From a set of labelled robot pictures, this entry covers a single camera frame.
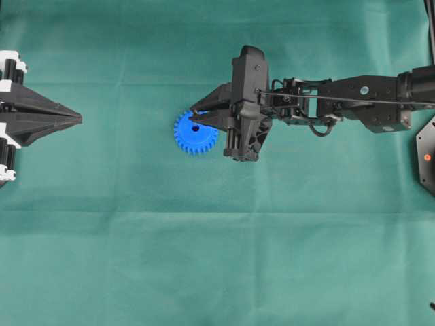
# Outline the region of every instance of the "white part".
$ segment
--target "white part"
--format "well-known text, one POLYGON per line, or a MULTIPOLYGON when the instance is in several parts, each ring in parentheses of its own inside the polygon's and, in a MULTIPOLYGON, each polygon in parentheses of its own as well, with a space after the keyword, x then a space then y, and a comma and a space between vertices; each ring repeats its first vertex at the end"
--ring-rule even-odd
POLYGON ((0 80, 0 92, 10 92, 12 86, 12 80, 0 80))
POLYGON ((6 165, 0 164, 0 181, 15 181, 15 171, 8 170, 6 165))
POLYGON ((13 146, 15 146, 16 149, 21 149, 20 144, 18 144, 15 140, 13 140, 11 137, 9 137, 6 134, 6 123, 5 122, 0 122, 0 138, 6 139, 8 145, 13 145, 13 146))
POLYGON ((0 51, 0 70, 5 71, 5 65, 7 59, 13 59, 16 62, 16 68, 22 70, 24 73, 27 72, 27 65, 25 62, 20 60, 20 54, 17 51, 0 51))

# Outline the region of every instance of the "cable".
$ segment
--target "cable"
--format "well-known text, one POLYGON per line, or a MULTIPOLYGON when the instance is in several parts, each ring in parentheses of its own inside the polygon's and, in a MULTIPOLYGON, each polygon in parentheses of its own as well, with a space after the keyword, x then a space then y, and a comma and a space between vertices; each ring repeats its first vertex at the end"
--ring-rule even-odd
POLYGON ((325 137, 325 136, 328 136, 328 135, 331 133, 331 131, 332 131, 332 129, 334 128, 335 125, 329 123, 329 124, 326 124, 325 126, 326 126, 328 129, 326 129, 325 132, 320 132, 320 131, 317 131, 316 128, 314 128, 314 126, 313 126, 312 124, 309 124, 309 125, 308 125, 308 127, 309 127, 310 130, 313 132, 313 134, 315 134, 315 135, 318 136, 318 137, 325 137))
POLYGON ((402 105, 435 105, 433 102, 400 102, 400 101, 382 101, 382 100, 357 100, 356 98, 341 98, 341 97, 329 97, 320 95, 295 95, 295 94, 284 94, 284 93, 270 93, 258 91, 260 94, 270 95, 270 96, 288 96, 288 97, 298 97, 298 98, 320 98, 321 100, 332 100, 332 101, 347 101, 347 102, 367 102, 367 103, 383 103, 383 104, 402 104, 402 105))
POLYGON ((284 83, 283 83, 281 80, 279 80, 279 79, 274 79, 274 80, 272 81, 272 90, 275 90, 275 83, 280 83, 282 86, 284 86, 284 83))

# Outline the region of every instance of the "gear teeth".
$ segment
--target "gear teeth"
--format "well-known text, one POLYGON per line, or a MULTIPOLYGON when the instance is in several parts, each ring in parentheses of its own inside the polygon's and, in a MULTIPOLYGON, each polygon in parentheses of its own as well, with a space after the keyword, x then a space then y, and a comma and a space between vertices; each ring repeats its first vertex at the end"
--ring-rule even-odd
POLYGON ((180 149, 186 152, 188 155, 203 155, 209 152, 216 144, 219 137, 219 130, 212 127, 203 126, 201 128, 207 128, 209 132, 194 134, 194 132, 191 131, 193 123, 189 120, 191 115, 192 113, 187 111, 176 119, 174 123, 174 138, 180 149))

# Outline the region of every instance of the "green tabletop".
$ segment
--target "green tabletop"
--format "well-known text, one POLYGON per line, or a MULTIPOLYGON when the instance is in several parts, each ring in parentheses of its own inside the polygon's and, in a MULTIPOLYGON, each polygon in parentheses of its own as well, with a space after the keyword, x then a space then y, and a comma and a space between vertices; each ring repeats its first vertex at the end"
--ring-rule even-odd
POLYGON ((433 325, 435 199, 415 135, 275 122, 256 163, 173 123, 229 82, 430 63, 421 0, 3 0, 0 50, 84 123, 20 150, 0 197, 0 325, 433 325))

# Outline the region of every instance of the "blue gear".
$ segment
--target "blue gear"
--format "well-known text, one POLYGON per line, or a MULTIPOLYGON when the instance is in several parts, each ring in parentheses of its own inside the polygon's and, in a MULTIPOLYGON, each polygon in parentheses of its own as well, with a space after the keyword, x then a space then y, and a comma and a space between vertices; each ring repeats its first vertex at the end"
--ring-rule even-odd
POLYGON ((219 130, 189 120, 191 111, 181 114, 174 126, 178 146, 190 155, 207 153, 216 144, 219 130))

